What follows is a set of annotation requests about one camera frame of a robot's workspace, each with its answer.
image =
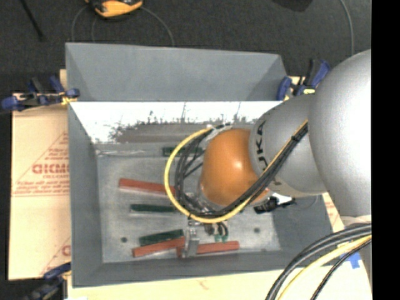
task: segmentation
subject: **cardboard sheet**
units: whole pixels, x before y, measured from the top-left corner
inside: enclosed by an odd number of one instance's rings
[[[66,106],[12,115],[9,276],[40,278],[71,259]]]

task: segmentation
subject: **yellow cable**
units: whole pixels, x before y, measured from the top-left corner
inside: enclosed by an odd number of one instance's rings
[[[278,300],[282,300],[285,294],[288,293],[288,290],[293,287],[294,283],[296,281],[299,281],[299,279],[308,273],[310,270],[314,269],[315,267],[323,266],[324,264],[328,263],[329,261],[333,260],[334,258],[337,258],[338,256],[347,253],[354,248],[362,245],[366,241],[370,240],[372,238],[371,235],[362,237],[361,239],[355,240],[353,242],[349,242],[333,251],[331,251],[328,254],[325,254],[324,256],[320,257],[319,259],[315,260],[313,263],[309,264],[307,267],[305,267],[303,270],[301,270],[299,273],[295,275],[295,277],[287,284],[287,286],[283,289],[281,295],[279,296]]]
[[[296,134],[307,122],[308,122],[307,119],[304,120],[304,122],[298,127],[298,129],[296,130],[296,132],[294,134]],[[221,221],[226,221],[229,218],[235,216],[240,211],[242,211],[244,209],[244,207],[246,207],[248,205],[248,202],[252,198],[252,197],[248,197],[241,204],[239,204],[237,207],[235,207],[232,211],[228,212],[227,214],[225,214],[223,216],[215,217],[212,219],[206,218],[206,217],[199,217],[199,216],[195,216],[195,215],[191,214],[189,210],[182,207],[180,205],[180,203],[175,199],[174,194],[172,193],[171,189],[169,188],[169,170],[171,169],[171,165],[174,161],[174,158],[178,154],[179,150],[181,150],[192,139],[195,139],[196,137],[202,135],[203,133],[210,131],[211,129],[213,129],[213,128],[209,127],[209,128],[205,128],[205,129],[196,131],[196,132],[192,133],[190,136],[188,136],[186,139],[184,139],[181,143],[179,143],[176,146],[176,148],[174,149],[174,151],[171,153],[171,155],[169,156],[169,159],[167,160],[167,164],[166,164],[166,167],[164,170],[164,187],[167,192],[167,196],[168,196],[169,200],[171,200],[172,204],[183,214],[185,214],[188,217],[190,216],[191,219],[194,219],[201,223],[219,223]],[[279,155],[284,150],[284,148],[289,144],[290,140],[291,140],[291,137],[286,141],[285,145],[281,148],[281,150],[279,150],[279,152],[274,156],[274,159],[272,159],[272,161],[269,163],[268,167],[262,172],[263,174],[273,165],[273,163],[279,157]]]

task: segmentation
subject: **metal bracket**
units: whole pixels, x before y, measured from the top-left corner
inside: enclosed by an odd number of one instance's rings
[[[195,226],[201,225],[199,222],[190,220],[185,234],[185,247],[182,251],[182,258],[194,257],[198,253],[200,238]]]

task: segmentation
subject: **black cable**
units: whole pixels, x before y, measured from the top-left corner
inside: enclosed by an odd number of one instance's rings
[[[311,257],[317,254],[336,247],[338,244],[348,242],[353,239],[363,238],[370,235],[372,232],[371,224],[361,224],[350,229],[345,229],[334,234],[330,234],[306,247],[301,251],[285,268],[285,270],[279,275],[275,283],[270,288],[266,300],[273,300],[278,295],[278,292],[288,278],[288,276],[301,264],[305,263]]]
[[[71,41],[74,42],[75,41],[75,25],[76,25],[76,21],[78,20],[79,16],[81,15],[81,13],[87,8],[89,7],[88,4],[86,4],[85,6],[83,6],[75,15],[74,19],[72,20],[72,24],[71,24]]]
[[[166,23],[157,14],[152,12],[150,9],[148,9],[148,8],[146,8],[144,6],[141,6],[140,9],[145,10],[148,14],[152,15],[153,17],[155,17],[164,26],[164,28],[166,29],[166,31],[168,33],[169,38],[171,39],[171,46],[174,47],[175,46],[174,36],[173,36],[171,30],[166,25]]]
[[[25,10],[25,12],[26,12],[26,14],[27,14],[27,16],[29,17],[29,20],[31,21],[33,27],[35,28],[36,33],[37,33],[37,36],[39,37],[39,41],[41,41],[41,42],[46,41],[46,36],[45,36],[44,33],[41,31],[41,29],[40,29],[38,23],[36,22],[36,20],[35,20],[33,14],[32,14],[32,12],[31,12],[31,10],[30,10],[30,8],[29,8],[28,5],[26,4],[26,1],[25,1],[25,0],[19,0],[19,1],[21,2],[21,4],[22,4],[22,6],[23,6],[23,8],[24,8],[24,10]]]
[[[354,248],[347,254],[345,254],[341,259],[339,259],[333,266],[332,268],[328,271],[328,273],[325,275],[324,279],[321,281],[317,289],[315,290],[314,294],[312,295],[310,300],[316,300],[321,291],[323,290],[324,286],[328,282],[328,280],[331,278],[331,276],[334,274],[334,272],[348,259],[350,258],[354,253],[360,251],[362,248],[365,248],[368,244],[370,244],[372,241],[368,240],[364,242],[362,245]]]
[[[349,22],[349,28],[350,28],[350,56],[354,54],[354,32],[353,32],[353,22],[351,21],[351,16],[348,8],[346,7],[346,4],[344,3],[343,0],[339,0],[339,2],[342,4],[342,7],[344,9],[344,12],[346,13],[347,21]]]

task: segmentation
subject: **gray bin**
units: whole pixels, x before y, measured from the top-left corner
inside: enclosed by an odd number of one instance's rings
[[[254,104],[249,107],[259,108],[263,105],[260,101],[265,101],[266,110],[276,105],[271,101],[285,75],[281,58],[255,52],[83,43],[66,44],[66,56],[68,86],[81,91],[79,103],[69,108],[74,286],[281,269],[303,247],[331,232],[322,198],[310,197],[260,216],[249,207],[232,218],[232,238],[242,239],[244,246],[240,252],[192,259],[178,259],[168,253],[134,259],[129,248],[135,245],[132,241],[140,230],[153,233],[154,223],[167,223],[168,228],[171,222],[174,226],[182,224],[184,229],[186,218],[178,214],[169,221],[132,219],[124,207],[130,198],[119,191],[118,178],[160,183],[166,160],[158,154],[160,148],[176,145],[187,134],[218,121],[221,112],[216,108],[221,106],[217,101],[235,110],[241,104],[241,110],[245,110],[244,104],[249,103]],[[132,111],[138,108],[135,103],[144,103],[157,111],[169,101],[177,106],[200,101],[210,119],[195,121],[188,113],[163,123],[132,121],[132,125],[117,125],[126,134],[132,132],[123,141],[116,137],[98,139],[96,132],[90,131],[89,125],[104,124],[100,116],[115,113],[109,109],[109,102],[119,102],[121,108],[131,106]],[[244,111],[241,117],[226,115],[222,120],[231,119],[236,126],[251,128],[262,111],[252,111],[253,116],[250,111]],[[142,126],[139,133],[132,128],[134,124]],[[110,131],[119,132],[121,128],[110,126]],[[142,155],[132,156],[136,151],[142,151]]]

